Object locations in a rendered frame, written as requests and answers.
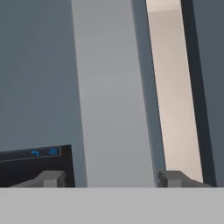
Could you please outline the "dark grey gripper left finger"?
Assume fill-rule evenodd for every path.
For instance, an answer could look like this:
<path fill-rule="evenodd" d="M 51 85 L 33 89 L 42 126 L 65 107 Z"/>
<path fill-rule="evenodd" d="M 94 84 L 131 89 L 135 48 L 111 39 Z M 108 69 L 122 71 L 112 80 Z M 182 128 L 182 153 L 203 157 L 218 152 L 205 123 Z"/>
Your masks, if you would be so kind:
<path fill-rule="evenodd" d="M 42 171 L 37 177 L 26 180 L 14 187 L 65 187 L 66 173 L 64 171 Z"/>

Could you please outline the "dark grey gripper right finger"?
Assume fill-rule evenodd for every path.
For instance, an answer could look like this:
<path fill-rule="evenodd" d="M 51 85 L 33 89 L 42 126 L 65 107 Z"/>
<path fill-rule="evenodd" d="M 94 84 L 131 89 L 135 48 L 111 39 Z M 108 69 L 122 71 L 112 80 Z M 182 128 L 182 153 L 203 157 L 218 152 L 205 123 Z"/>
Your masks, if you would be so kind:
<path fill-rule="evenodd" d="M 209 187 L 208 184 L 201 183 L 187 177 L 182 171 L 164 171 L 158 173 L 158 179 L 162 187 Z"/>

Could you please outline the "grey freezer door with dispenser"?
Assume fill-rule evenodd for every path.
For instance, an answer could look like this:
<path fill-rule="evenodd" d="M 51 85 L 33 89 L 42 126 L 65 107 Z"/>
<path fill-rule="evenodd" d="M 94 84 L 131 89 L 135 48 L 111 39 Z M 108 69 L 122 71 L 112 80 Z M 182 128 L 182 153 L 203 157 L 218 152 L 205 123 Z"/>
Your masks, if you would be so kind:
<path fill-rule="evenodd" d="M 86 187 L 71 0 L 0 0 L 0 151 L 70 144 Z"/>

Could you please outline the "dark grey fridge door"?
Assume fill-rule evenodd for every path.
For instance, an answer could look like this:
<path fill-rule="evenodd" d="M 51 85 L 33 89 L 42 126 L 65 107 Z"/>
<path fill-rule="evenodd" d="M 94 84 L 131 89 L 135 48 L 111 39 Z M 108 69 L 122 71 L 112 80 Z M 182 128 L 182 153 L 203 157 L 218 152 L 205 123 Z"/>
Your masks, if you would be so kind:
<path fill-rule="evenodd" d="M 224 187 L 224 0 L 180 0 L 203 182 Z"/>

